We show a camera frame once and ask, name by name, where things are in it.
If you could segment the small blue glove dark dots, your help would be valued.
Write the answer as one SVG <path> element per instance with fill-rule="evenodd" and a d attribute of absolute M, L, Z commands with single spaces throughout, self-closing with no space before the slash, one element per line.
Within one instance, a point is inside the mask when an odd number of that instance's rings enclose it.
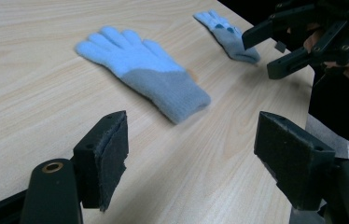
<path fill-rule="evenodd" d="M 221 17 L 214 10 L 195 13 L 193 18 L 211 32 L 231 59 L 252 64 L 259 62 L 260 56 L 254 48 L 244 48 L 241 30 L 231 25 L 226 18 Z"/>

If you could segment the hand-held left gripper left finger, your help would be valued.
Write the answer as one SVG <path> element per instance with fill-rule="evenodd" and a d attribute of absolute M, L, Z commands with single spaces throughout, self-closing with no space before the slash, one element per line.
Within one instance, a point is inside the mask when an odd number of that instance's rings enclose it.
<path fill-rule="evenodd" d="M 73 161 L 82 176 L 84 208 L 106 211 L 126 170 L 129 154 L 125 111 L 102 117 L 75 146 Z"/>

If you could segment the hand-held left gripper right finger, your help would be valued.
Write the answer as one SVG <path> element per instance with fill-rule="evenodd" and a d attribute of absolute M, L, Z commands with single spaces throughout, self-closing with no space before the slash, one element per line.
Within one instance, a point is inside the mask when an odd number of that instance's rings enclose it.
<path fill-rule="evenodd" d="M 261 111 L 254 145 L 277 187 L 299 210 L 316 210 L 335 151 L 282 116 Z"/>

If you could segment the large light blue knit glove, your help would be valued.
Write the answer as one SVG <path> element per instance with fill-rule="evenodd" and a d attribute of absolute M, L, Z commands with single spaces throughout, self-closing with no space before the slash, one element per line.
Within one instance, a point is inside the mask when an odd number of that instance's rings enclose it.
<path fill-rule="evenodd" d="M 210 96 L 158 43 L 132 30 L 106 26 L 79 42 L 76 52 L 106 67 L 175 124 L 211 103 Z"/>

